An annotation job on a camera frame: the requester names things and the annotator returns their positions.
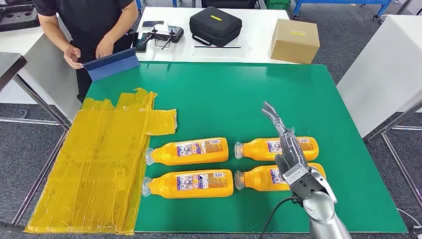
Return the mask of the person's right hand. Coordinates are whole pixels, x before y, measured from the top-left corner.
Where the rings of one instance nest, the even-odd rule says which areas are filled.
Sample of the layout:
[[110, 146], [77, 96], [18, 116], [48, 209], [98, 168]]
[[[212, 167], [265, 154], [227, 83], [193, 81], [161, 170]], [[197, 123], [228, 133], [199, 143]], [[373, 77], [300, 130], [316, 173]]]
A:
[[81, 51], [79, 48], [69, 45], [64, 50], [64, 59], [68, 63], [68, 65], [75, 69], [79, 70], [83, 68], [83, 64], [78, 62], [78, 59], [81, 56]]

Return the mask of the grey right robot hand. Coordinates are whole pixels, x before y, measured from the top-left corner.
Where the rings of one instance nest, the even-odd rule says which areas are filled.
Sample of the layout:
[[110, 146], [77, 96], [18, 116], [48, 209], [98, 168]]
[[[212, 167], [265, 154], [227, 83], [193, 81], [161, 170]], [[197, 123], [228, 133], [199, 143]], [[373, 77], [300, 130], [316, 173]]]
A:
[[265, 114], [273, 123], [280, 139], [282, 153], [275, 156], [275, 162], [282, 174], [288, 172], [297, 164], [301, 164], [306, 170], [309, 170], [299, 141], [292, 128], [287, 128], [275, 108], [268, 102], [263, 102], [261, 112]]

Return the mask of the person's left hand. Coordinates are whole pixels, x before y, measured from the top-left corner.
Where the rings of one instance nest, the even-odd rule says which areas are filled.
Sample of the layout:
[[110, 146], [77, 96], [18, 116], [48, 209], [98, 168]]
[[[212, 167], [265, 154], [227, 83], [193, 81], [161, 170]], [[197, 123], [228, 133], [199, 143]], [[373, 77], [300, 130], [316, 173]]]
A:
[[96, 47], [96, 59], [111, 55], [113, 53], [114, 43], [115, 40], [106, 34]]

